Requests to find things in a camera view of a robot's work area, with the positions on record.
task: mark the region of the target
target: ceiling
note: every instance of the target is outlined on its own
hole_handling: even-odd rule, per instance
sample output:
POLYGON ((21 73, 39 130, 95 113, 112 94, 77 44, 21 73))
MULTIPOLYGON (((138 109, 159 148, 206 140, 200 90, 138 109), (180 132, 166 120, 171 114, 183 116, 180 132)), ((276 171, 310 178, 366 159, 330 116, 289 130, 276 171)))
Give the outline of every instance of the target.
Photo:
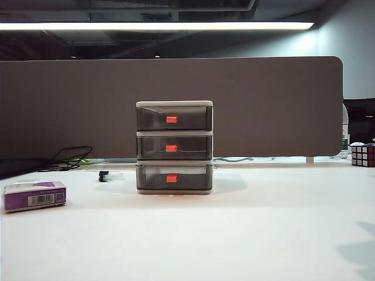
MULTIPOLYGON (((0 22, 316 21, 328 0, 2 0, 0 22)), ((0 60, 192 57, 268 32, 1 31, 0 60)))

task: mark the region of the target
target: drawer handle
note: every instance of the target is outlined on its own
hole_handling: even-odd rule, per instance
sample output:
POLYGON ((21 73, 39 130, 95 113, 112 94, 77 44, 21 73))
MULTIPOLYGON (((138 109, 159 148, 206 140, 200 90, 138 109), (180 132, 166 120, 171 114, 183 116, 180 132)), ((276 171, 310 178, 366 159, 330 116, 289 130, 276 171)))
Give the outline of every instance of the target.
POLYGON ((177 152, 177 145, 166 145, 165 151, 166 152, 177 152))
POLYGON ((178 121, 177 115, 170 115, 166 117, 167 123, 177 123, 177 121, 178 121))
POLYGON ((177 179, 178 179, 178 175, 177 174, 169 174, 166 177, 166 182, 167 183, 176 183, 177 179))

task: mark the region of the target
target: rubik's cube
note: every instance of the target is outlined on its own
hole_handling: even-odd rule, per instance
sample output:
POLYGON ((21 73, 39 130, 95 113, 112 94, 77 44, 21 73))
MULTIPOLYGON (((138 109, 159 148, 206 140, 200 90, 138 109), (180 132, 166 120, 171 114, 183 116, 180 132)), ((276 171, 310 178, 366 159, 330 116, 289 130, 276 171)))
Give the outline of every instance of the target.
POLYGON ((375 167, 375 145, 352 146, 352 165, 375 167))

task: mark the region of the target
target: drawer organizer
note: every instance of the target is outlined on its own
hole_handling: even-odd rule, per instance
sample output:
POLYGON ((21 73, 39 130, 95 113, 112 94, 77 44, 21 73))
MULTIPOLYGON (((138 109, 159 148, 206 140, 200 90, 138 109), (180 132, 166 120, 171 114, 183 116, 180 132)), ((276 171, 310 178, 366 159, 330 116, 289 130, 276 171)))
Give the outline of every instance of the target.
POLYGON ((141 101, 136 107, 138 192, 210 193, 212 102, 141 101))

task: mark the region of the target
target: fluorescent light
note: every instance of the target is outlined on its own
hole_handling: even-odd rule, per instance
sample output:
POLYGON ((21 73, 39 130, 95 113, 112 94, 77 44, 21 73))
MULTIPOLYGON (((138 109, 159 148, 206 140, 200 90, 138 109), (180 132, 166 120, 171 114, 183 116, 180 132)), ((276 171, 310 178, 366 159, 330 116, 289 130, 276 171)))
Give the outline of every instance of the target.
POLYGON ((0 30, 303 30, 310 22, 39 22, 0 23, 0 30))

